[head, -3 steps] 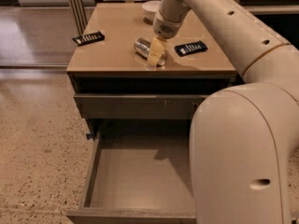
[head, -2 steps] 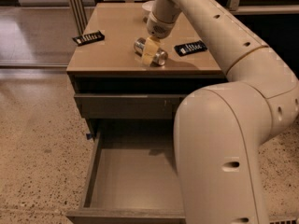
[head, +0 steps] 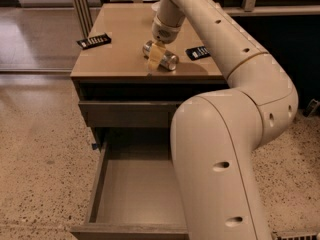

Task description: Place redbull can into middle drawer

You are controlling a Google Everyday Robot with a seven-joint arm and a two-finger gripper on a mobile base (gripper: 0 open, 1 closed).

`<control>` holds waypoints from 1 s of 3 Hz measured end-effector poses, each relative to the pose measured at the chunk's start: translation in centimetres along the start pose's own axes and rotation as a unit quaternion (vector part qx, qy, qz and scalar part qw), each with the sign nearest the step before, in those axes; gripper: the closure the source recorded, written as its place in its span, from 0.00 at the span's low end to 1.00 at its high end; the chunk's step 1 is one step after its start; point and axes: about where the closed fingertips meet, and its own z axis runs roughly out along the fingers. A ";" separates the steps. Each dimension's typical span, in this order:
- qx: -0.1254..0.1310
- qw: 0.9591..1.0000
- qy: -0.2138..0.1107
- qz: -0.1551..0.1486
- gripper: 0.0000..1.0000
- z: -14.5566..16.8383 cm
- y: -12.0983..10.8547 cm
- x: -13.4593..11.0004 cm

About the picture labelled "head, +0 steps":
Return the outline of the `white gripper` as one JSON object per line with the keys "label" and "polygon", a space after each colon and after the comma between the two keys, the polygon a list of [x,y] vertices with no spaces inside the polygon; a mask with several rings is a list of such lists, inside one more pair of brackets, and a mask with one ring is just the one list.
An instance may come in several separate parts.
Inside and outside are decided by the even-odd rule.
{"label": "white gripper", "polygon": [[149,55],[147,67],[150,72],[156,70],[166,52],[165,44],[176,40],[183,23],[182,17],[156,15],[152,23],[152,35],[156,42],[149,41]]}

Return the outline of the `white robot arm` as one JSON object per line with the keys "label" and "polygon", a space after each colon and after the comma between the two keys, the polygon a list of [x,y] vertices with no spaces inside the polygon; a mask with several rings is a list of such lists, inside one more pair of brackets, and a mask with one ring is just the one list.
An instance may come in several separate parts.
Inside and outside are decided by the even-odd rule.
{"label": "white robot arm", "polygon": [[189,240],[272,240],[252,152],[293,121],[298,94],[273,56],[213,0],[160,0],[155,47],[190,22],[225,90],[184,101],[171,123],[171,152]]}

